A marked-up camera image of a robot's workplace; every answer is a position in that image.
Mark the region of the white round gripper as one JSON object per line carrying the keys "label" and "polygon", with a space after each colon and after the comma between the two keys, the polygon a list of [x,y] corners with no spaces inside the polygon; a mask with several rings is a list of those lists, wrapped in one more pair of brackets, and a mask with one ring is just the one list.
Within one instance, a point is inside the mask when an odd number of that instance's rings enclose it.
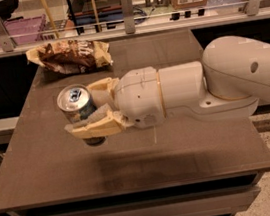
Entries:
{"label": "white round gripper", "polygon": [[[78,139],[87,139],[118,134],[132,126],[159,125],[165,116],[157,78],[157,70],[149,66],[131,70],[121,80],[109,77],[89,84],[87,88],[100,108],[64,129]],[[118,111],[111,108],[114,101]]]}

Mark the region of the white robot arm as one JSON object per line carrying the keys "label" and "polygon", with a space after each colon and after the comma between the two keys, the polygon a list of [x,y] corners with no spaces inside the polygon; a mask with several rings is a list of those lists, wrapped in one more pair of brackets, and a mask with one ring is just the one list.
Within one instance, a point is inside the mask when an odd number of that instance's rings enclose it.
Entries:
{"label": "white robot arm", "polygon": [[173,116],[247,117],[260,101],[270,103],[270,43],[228,36],[210,42],[200,61],[69,85],[57,104],[70,121],[65,130],[94,145],[126,128],[153,127]]}

